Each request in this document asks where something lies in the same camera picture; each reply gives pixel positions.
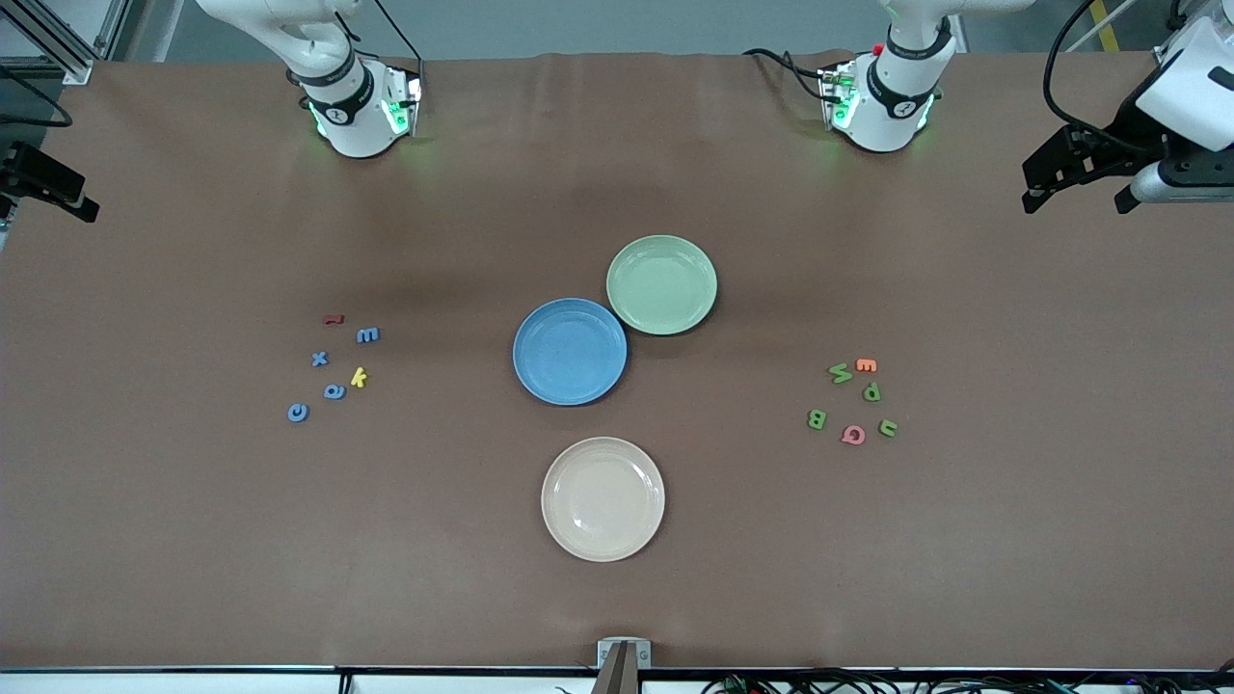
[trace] white robotic arm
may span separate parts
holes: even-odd
[[[308,95],[317,132],[347,157],[373,157],[415,128],[420,75],[360,58],[336,23],[359,0],[197,0],[273,51]]]
[[[924,127],[938,78],[955,54],[951,15],[1014,12],[1034,0],[879,0],[891,15],[887,43],[821,78],[823,119],[854,143],[893,152]]]
[[[1187,14],[1108,126],[1059,114],[1067,123],[1022,165],[1025,212],[1112,175],[1132,177],[1114,196],[1120,214],[1141,203],[1234,201],[1234,0],[1192,2]]]

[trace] white plate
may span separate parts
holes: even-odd
[[[597,436],[553,461],[540,490],[553,540],[589,562],[616,562],[647,545],[664,519],[664,480],[629,441]]]

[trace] table surface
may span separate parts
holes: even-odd
[[[1041,63],[958,57],[890,156],[752,58],[433,64],[420,137],[371,161],[279,65],[100,65],[47,142],[99,222],[26,205],[0,257],[0,662],[565,664],[637,633],[668,666],[1214,667],[1230,207],[1118,216],[1104,182],[1024,215]],[[1066,56],[1059,99],[1104,122],[1149,65]],[[650,233],[710,253],[711,317],[632,333],[594,405],[534,400],[522,317],[603,300]],[[829,382],[858,357],[879,404]],[[668,493],[613,564],[538,506],[600,435]]]

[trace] cable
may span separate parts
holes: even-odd
[[[884,685],[890,687],[895,694],[902,694],[898,684],[879,673],[847,671],[843,668],[818,668],[803,671],[793,682],[805,682],[808,685],[811,694],[835,694],[845,687],[856,690],[858,694],[887,694]],[[827,690],[823,690],[816,684],[817,682],[835,682],[837,684],[832,685]]]
[[[708,690],[708,689],[711,689],[712,687],[714,687],[714,685],[717,685],[717,684],[719,684],[721,682],[724,682],[724,680],[727,680],[727,679],[728,679],[727,677],[726,677],[726,678],[722,678],[722,679],[713,679],[713,680],[708,682],[707,684],[703,684],[703,685],[702,685],[702,690],[701,690],[701,692],[698,692],[698,694],[707,694],[707,690]]]
[[[1081,680],[1081,683],[1087,682],[1088,678]],[[985,677],[975,679],[953,679],[953,680],[940,680],[932,682],[926,689],[926,694],[933,694],[934,690],[943,684],[955,684],[950,689],[944,689],[939,694],[982,694],[986,689],[997,689],[1002,692],[1009,692],[1012,694],[1045,694],[1045,688],[1043,683],[1039,682],[1023,682],[1016,683],[1003,677]]]
[[[338,20],[338,25],[343,27],[343,33],[347,35],[347,38],[349,38],[349,40],[352,40],[352,41],[354,41],[357,43],[360,42],[360,37],[355,36],[355,33],[352,32],[352,27],[347,26],[347,22],[343,20],[343,15],[339,15],[338,12],[334,12],[334,19]]]
[[[756,684],[758,688],[763,690],[763,694],[782,694],[776,685],[765,679],[752,679],[750,682]]]
[[[766,56],[768,58],[771,58],[772,61],[775,61],[776,64],[779,64],[781,68],[791,72],[792,77],[797,78],[797,84],[800,84],[801,88],[806,90],[806,94],[810,94],[811,96],[813,96],[814,99],[818,99],[819,101],[827,101],[828,104],[839,104],[840,102],[839,98],[837,98],[837,96],[829,96],[829,95],[819,94],[818,91],[814,91],[813,89],[811,89],[811,86],[808,84],[806,84],[805,78],[810,77],[810,78],[818,79],[818,70],[811,72],[811,70],[807,70],[807,69],[803,69],[803,68],[798,68],[797,63],[795,63],[792,61],[792,56],[787,51],[784,52],[784,56],[776,56],[775,53],[768,51],[766,48],[750,48],[749,51],[742,53],[742,56]],[[823,65],[823,67],[821,67],[818,69],[819,70],[832,69],[835,65],[838,65],[840,63],[847,63],[847,62],[848,61],[840,61],[839,63],[830,63],[830,64]]]
[[[23,89],[32,93],[35,96],[38,96],[43,101],[47,101],[48,104],[52,105],[53,109],[56,109],[56,112],[60,115],[60,119],[63,119],[59,121],[52,121],[47,119],[28,119],[25,116],[11,116],[9,114],[0,114],[0,125],[32,125],[37,127],[69,127],[70,125],[73,125],[73,116],[70,116],[68,111],[60,107],[60,105],[56,102],[56,99],[52,99],[51,96],[43,94],[33,84],[30,84],[28,82],[26,82],[25,79],[22,79],[21,77],[19,77],[17,74],[15,74],[12,70],[10,70],[4,65],[0,65],[0,77],[5,77],[16,82]]]
[[[385,5],[381,4],[381,0],[373,0],[373,1],[376,2],[378,9],[381,10],[383,15],[385,15],[386,21],[390,22],[390,27],[394,28],[395,33],[399,35],[399,38],[401,38],[402,42],[407,44],[407,48],[411,48],[411,52],[413,56],[416,56],[416,59],[423,62],[424,59],[420,57],[420,51],[416,51],[416,47],[411,44],[411,41],[407,41],[407,36],[402,33],[402,30],[399,28],[399,25],[394,22],[394,17],[391,17],[390,12],[386,11]]]
[[[805,77],[816,77],[816,78],[818,77],[818,73],[812,73],[810,70],[805,70],[805,69],[797,68],[796,65],[791,65],[787,61],[785,61],[780,56],[776,56],[775,53],[768,51],[766,48],[750,48],[749,51],[742,53],[742,56],[765,56],[768,58],[771,58],[776,63],[779,63],[780,67],[784,68],[784,69],[786,69],[786,70],[795,70],[797,74],[805,75]]]
[[[1170,0],[1170,16],[1165,20],[1165,27],[1170,31],[1178,31],[1187,23],[1187,15],[1182,14],[1182,0]]]
[[[1053,111],[1055,116],[1062,119],[1064,121],[1071,123],[1072,126],[1085,132],[1096,135],[1097,137],[1101,137],[1106,142],[1122,147],[1123,149],[1127,149],[1129,152],[1153,157],[1156,154],[1156,151],[1132,144],[1125,140],[1114,137],[1113,135],[1106,132],[1104,130],[1090,122],[1082,121],[1076,116],[1072,116],[1071,114],[1064,111],[1062,107],[1059,106],[1059,104],[1054,100],[1054,94],[1050,90],[1050,80],[1054,78],[1054,61],[1055,58],[1059,57],[1059,49],[1062,47],[1062,40],[1066,38],[1067,32],[1070,32],[1071,28],[1076,26],[1076,22],[1080,21],[1080,17],[1082,17],[1083,14],[1088,11],[1088,7],[1091,7],[1096,1],[1097,0],[1083,0],[1083,2],[1081,2],[1080,6],[1076,7],[1076,11],[1072,12],[1071,16],[1067,19],[1067,21],[1062,25],[1062,28],[1059,30],[1059,35],[1054,37],[1054,44],[1050,46],[1050,52],[1045,57],[1045,73],[1041,77],[1041,95],[1045,98],[1045,105],[1049,106],[1050,111]]]

